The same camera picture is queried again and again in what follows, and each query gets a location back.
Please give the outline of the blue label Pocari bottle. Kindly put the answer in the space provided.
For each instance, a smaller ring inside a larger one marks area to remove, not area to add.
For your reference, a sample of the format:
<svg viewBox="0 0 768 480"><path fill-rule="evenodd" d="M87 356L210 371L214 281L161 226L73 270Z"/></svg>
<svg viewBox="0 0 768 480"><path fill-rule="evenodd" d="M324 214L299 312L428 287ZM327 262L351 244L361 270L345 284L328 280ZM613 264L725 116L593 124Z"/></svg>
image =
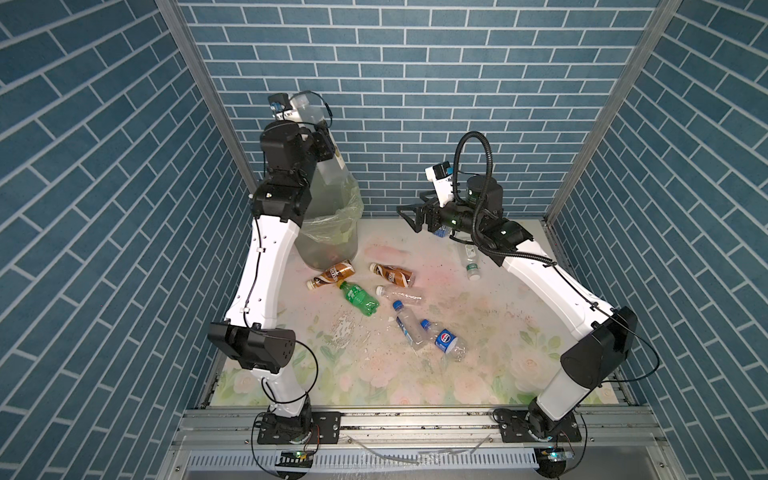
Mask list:
<svg viewBox="0 0 768 480"><path fill-rule="evenodd" d="M433 234L440 238L448 237L451 233L451 229L446 226L440 226L437 230L433 232Z"/></svg>

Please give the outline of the brown Nescafe coffee bottle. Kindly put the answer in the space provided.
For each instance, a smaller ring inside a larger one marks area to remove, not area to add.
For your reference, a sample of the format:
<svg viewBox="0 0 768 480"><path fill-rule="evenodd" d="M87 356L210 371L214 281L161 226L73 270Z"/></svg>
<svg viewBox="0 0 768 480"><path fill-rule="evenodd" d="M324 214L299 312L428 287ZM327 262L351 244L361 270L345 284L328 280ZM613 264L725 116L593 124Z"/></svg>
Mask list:
<svg viewBox="0 0 768 480"><path fill-rule="evenodd" d="M413 284L415 275L412 271L399 266L384 265L372 262L369 270L385 279L386 281L402 288L410 288Z"/></svg>

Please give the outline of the aluminium mounting rail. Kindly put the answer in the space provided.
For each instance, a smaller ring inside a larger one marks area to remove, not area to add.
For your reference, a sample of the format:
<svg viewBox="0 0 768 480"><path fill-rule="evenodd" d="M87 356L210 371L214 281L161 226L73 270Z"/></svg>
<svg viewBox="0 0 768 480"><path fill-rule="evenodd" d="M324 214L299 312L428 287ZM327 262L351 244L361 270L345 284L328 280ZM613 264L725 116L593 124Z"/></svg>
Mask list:
<svg viewBox="0 0 768 480"><path fill-rule="evenodd" d="M436 447L459 448L479 443L543 447L515 414L504 426L492 417L491 407L320 407L314 408L316 431L323 447ZM252 428L258 408L187 410L171 443L174 450L243 450L258 438ZM564 446L655 446L665 435L648 407L584 406L558 438Z"/></svg>

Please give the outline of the mesh bin with green bag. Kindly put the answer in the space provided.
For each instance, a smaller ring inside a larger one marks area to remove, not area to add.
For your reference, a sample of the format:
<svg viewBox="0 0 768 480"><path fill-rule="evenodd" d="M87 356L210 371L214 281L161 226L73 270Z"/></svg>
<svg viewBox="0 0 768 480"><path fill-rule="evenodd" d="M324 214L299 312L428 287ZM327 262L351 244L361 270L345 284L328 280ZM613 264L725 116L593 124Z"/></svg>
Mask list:
<svg viewBox="0 0 768 480"><path fill-rule="evenodd" d="M310 193L311 203L295 241L300 257L315 270L352 260L358 251L357 223L364 204L358 182L340 154L317 165Z"/></svg>

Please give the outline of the Pepsi bottle blue label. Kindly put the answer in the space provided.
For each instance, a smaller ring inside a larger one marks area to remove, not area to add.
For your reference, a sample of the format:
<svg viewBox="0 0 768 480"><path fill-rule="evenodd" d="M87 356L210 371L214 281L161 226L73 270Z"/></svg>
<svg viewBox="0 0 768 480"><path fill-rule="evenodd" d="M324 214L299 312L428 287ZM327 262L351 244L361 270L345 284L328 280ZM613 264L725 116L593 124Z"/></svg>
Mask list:
<svg viewBox="0 0 768 480"><path fill-rule="evenodd" d="M451 329L438 322L423 319L420 322L422 329L428 334L430 342L435 345L446 358L456 362L464 360L467 354L467 345L462 337L456 335Z"/></svg>

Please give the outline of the clear bottle green cap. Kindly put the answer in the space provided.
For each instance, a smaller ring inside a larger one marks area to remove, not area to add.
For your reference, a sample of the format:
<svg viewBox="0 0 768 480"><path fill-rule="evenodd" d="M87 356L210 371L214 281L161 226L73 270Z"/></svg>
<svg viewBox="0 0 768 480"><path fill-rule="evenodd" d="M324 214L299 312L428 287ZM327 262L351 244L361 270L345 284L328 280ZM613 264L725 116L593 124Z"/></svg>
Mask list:
<svg viewBox="0 0 768 480"><path fill-rule="evenodd" d="M481 278L479 266L479 254L474 245L466 244L463 246L464 264L467 278L471 281Z"/></svg>

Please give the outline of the crushed clear bottle white cap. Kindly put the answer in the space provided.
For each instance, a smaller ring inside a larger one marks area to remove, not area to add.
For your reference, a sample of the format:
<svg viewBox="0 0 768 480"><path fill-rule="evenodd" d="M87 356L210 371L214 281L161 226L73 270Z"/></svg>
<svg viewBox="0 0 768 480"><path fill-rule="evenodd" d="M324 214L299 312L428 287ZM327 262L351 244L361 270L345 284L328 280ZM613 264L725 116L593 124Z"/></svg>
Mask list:
<svg viewBox="0 0 768 480"><path fill-rule="evenodd" d="M406 305L418 305L424 298L423 291L416 287L398 287L396 285L378 285L375 288L377 296L391 302L401 301Z"/></svg>

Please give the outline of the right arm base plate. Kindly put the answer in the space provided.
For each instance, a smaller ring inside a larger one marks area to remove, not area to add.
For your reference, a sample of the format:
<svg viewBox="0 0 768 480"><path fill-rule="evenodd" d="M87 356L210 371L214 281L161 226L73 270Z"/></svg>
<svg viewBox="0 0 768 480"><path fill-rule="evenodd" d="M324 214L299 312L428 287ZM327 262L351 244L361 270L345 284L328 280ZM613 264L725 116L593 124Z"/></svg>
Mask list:
<svg viewBox="0 0 768 480"><path fill-rule="evenodd" d="M550 443L555 440L582 440L582 432L571 411L560 420L552 420L541 411L511 410L496 408L491 418L498 424L504 443L538 442Z"/></svg>

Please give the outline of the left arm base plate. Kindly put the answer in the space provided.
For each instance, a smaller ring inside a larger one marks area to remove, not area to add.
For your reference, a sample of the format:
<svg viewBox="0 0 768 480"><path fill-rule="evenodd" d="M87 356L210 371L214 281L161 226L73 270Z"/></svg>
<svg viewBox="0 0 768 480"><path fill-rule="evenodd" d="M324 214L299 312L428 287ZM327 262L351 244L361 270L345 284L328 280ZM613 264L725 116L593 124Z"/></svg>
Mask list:
<svg viewBox="0 0 768 480"><path fill-rule="evenodd" d="M339 411L302 411L296 417L265 412L255 422L254 438L259 445L337 444L342 414Z"/></svg>

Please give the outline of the square clear tea bottle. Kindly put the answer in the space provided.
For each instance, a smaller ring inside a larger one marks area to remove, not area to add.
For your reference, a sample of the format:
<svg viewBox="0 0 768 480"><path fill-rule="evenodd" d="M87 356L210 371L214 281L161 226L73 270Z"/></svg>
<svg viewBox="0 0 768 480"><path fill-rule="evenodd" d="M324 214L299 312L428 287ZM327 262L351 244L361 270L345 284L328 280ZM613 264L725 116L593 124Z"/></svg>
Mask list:
<svg viewBox="0 0 768 480"><path fill-rule="evenodd" d="M314 93L306 92L291 96L290 109L284 114L286 120L307 128L314 125L330 127L330 117L322 99Z"/></svg>

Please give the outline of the brown coffee bottle near bin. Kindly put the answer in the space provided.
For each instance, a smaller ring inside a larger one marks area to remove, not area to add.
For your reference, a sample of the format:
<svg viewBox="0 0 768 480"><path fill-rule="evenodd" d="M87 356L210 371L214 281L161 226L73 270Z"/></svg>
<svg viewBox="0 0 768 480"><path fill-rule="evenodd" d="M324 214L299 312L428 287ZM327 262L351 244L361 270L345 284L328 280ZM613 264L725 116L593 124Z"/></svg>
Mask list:
<svg viewBox="0 0 768 480"><path fill-rule="evenodd" d="M308 280L306 286L309 290L315 290L322 286L333 285L339 281L346 280L354 274L355 269L353 265L348 260L344 260Z"/></svg>

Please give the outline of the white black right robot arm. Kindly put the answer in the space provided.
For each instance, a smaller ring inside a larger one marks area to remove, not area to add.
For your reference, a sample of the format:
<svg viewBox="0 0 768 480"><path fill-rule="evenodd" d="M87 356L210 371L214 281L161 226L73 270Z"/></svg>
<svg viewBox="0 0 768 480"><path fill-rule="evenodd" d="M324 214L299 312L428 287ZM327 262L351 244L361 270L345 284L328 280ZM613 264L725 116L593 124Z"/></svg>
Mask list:
<svg viewBox="0 0 768 480"><path fill-rule="evenodd" d="M466 233L471 244L536 293L568 329L575 344L560 357L560 369L529 404L531 437L544 441L572 424L575 407L629 356L637 317L601 300L546 256L533 235L505 218L503 189L489 175L474 175L460 196L454 181L435 181L432 192L397 213L414 232L441 227Z"/></svg>

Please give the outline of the clear bottle blue cap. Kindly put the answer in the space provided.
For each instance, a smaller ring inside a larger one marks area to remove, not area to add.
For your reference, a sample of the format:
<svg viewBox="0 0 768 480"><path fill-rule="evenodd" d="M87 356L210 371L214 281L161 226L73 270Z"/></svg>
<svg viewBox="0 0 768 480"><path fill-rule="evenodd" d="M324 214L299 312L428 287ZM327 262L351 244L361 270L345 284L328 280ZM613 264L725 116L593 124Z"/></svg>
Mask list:
<svg viewBox="0 0 768 480"><path fill-rule="evenodd" d="M411 347L415 351L419 351L426 344L426 334L414 311L410 307L404 305L400 300L393 302L393 308L396 313L397 324L401 331Z"/></svg>

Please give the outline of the green soda bottle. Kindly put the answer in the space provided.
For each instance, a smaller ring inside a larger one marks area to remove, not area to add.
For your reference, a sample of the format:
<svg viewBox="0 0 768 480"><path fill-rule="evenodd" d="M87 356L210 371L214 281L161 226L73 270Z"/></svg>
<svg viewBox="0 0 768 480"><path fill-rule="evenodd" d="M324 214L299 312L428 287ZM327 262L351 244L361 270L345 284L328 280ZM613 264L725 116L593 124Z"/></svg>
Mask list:
<svg viewBox="0 0 768 480"><path fill-rule="evenodd" d="M363 315L371 316L377 311L379 302L357 283L341 281L339 289L342 291L344 298Z"/></svg>

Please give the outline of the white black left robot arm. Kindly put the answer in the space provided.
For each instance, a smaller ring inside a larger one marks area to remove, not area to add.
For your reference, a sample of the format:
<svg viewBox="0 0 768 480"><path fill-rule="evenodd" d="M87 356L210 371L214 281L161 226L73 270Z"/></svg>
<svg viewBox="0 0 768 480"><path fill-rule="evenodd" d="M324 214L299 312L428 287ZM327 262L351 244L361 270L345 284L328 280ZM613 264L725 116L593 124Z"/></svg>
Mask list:
<svg viewBox="0 0 768 480"><path fill-rule="evenodd" d="M266 174L252 198L247 260L233 303L211 323L208 339L264 387L270 410L259 425L267 441L298 442L312 427L311 402L291 365L296 334L277 325L278 297L316 167L336 149L326 122L290 120L269 124L260 147Z"/></svg>

